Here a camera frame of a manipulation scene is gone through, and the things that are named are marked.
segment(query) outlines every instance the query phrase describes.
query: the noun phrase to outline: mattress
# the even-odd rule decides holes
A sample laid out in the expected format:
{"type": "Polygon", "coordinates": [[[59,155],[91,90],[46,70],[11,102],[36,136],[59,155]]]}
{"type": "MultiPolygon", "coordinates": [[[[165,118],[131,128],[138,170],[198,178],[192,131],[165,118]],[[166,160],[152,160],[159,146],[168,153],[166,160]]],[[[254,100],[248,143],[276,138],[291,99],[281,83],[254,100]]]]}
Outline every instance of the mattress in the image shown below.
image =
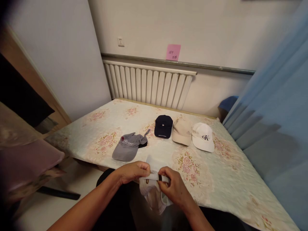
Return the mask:
{"type": "Polygon", "coordinates": [[[147,135],[148,145],[132,160],[152,158],[178,171],[204,207],[230,212],[259,230],[299,230],[220,121],[126,100],[115,99],[52,134],[46,141],[70,156],[117,169],[127,162],[112,158],[122,135],[147,135]],[[213,153],[154,135],[155,119],[189,119],[213,130],[213,153]]]}

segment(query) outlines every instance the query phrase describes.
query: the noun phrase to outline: baseball cap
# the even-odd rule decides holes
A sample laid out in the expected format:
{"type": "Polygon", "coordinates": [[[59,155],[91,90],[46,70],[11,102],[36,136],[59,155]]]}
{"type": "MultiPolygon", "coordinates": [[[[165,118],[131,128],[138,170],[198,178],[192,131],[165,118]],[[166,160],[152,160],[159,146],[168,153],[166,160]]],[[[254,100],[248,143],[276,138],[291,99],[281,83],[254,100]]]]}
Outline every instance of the baseball cap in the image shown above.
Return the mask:
{"type": "Polygon", "coordinates": [[[193,125],[189,120],[177,119],[173,124],[172,140],[177,143],[190,145],[193,125]]]}
{"type": "Polygon", "coordinates": [[[192,129],[192,143],[196,148],[213,152],[213,131],[210,126],[204,123],[196,123],[192,129]]]}
{"type": "Polygon", "coordinates": [[[146,135],[149,132],[150,129],[144,136],[135,135],[135,133],[123,135],[112,153],[112,158],[122,161],[133,160],[137,154],[139,144],[145,144],[148,141],[146,135]]]}
{"type": "Polygon", "coordinates": [[[154,134],[157,137],[169,139],[171,136],[173,120],[168,115],[158,116],[155,120],[154,134]]]}

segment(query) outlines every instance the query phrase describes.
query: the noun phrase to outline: black cap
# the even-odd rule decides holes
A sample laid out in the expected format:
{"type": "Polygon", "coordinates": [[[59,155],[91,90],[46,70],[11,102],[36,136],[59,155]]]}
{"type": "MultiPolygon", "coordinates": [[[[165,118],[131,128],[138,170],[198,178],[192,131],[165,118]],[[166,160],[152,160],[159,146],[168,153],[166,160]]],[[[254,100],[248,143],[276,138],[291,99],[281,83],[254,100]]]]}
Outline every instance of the black cap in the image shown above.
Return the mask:
{"type": "Polygon", "coordinates": [[[171,136],[173,120],[168,115],[158,116],[155,120],[155,136],[169,139],[171,136]]]}

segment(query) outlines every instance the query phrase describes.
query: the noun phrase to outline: person's right hand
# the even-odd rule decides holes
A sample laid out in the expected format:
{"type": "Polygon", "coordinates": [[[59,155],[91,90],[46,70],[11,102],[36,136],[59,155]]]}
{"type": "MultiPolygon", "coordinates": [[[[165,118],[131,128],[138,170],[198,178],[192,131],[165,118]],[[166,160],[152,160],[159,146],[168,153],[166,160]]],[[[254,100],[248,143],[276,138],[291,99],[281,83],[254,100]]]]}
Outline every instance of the person's right hand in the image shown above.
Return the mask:
{"type": "Polygon", "coordinates": [[[158,181],[160,190],[182,210],[187,210],[192,203],[195,204],[193,197],[187,190],[179,172],[172,170],[169,167],[162,167],[158,174],[169,177],[171,182],[168,187],[165,182],[158,181]]]}

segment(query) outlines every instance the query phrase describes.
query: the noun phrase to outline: beige baseball cap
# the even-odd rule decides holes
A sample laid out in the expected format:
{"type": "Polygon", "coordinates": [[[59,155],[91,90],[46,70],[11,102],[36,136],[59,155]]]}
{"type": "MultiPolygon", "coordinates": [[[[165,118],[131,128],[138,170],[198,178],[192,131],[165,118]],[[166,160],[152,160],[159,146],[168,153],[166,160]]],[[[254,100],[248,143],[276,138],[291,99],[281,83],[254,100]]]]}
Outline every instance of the beige baseball cap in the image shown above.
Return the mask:
{"type": "Polygon", "coordinates": [[[204,123],[196,123],[192,129],[192,143],[196,148],[204,151],[214,151],[213,131],[204,123]]]}
{"type": "Polygon", "coordinates": [[[190,145],[193,124],[189,120],[177,119],[173,124],[172,140],[177,143],[190,145]]]}

